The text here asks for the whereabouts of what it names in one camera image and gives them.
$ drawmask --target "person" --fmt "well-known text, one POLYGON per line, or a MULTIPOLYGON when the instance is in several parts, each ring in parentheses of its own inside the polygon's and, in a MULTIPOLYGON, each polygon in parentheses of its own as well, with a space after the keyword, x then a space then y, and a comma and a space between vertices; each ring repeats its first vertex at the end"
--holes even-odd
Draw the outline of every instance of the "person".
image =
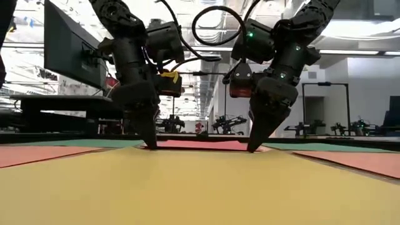
MULTIPOLYGON (((6 34, 13 20, 17 0, 0 1, 0 50, 3 47, 6 34)), ((0 55, 0 88, 6 82, 6 67, 0 55)))

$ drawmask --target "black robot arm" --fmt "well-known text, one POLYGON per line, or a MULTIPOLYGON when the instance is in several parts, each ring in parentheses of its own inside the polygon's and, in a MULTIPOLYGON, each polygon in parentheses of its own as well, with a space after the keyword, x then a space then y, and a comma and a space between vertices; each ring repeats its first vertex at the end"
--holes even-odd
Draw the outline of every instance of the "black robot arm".
POLYGON ((239 36, 231 57, 256 63, 272 60, 264 72, 253 73, 239 63, 230 73, 230 95, 250 98, 253 120, 247 150, 254 152, 289 116, 298 98, 296 86, 304 66, 321 57, 308 47, 325 29, 340 0, 311 0, 293 18, 282 19, 273 29, 255 20, 246 21, 246 42, 239 36))
POLYGON ((177 63, 184 60, 178 29, 173 23, 153 24, 146 29, 122 0, 89 1, 114 38, 105 38, 98 46, 102 53, 112 54, 116 77, 121 83, 111 93, 111 98, 123 108, 125 118, 147 146, 156 149, 155 118, 159 114, 159 96, 178 98, 181 95, 182 78, 176 72, 163 69, 165 60, 173 59, 177 63), (159 71, 148 57, 156 58, 159 71))

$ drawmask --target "doorway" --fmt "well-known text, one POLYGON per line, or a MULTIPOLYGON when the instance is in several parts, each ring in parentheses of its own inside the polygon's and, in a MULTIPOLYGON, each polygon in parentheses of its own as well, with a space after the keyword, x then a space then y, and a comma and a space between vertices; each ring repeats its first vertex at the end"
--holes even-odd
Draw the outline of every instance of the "doorway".
MULTIPOLYGON (((314 124, 315 121, 324 121, 324 97, 306 97, 306 121, 305 124, 314 124)), ((317 127, 316 134, 325 134, 325 127, 317 127)))

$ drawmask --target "red component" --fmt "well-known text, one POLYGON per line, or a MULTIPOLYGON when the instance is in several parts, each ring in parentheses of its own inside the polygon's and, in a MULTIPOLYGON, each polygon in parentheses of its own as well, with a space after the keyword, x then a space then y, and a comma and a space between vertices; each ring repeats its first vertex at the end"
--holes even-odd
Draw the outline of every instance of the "red component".
POLYGON ((233 98, 250 98, 251 97, 251 89, 249 88, 230 88, 229 94, 233 98))

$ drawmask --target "desk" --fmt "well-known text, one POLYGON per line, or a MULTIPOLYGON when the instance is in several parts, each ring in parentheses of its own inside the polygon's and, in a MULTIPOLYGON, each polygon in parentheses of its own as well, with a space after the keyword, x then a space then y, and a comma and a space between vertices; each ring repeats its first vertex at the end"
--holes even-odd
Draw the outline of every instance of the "desk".
MULTIPOLYGON (((83 124, 75 125, 79 128, 79 131, 86 130, 89 133, 97 133, 96 121, 99 118, 123 118, 122 109, 114 104, 111 99, 102 96, 12 95, 10 98, 21 101, 22 118, 26 123, 22 129, 24 133, 48 132, 42 130, 43 124, 57 124, 63 121, 67 125, 72 123, 83 124), (83 122, 82 118, 73 116, 63 116, 57 119, 61 116, 44 114, 41 111, 85 111, 86 119, 83 122)), ((62 130, 62 127, 59 129, 55 127, 51 131, 61 132, 62 130)))

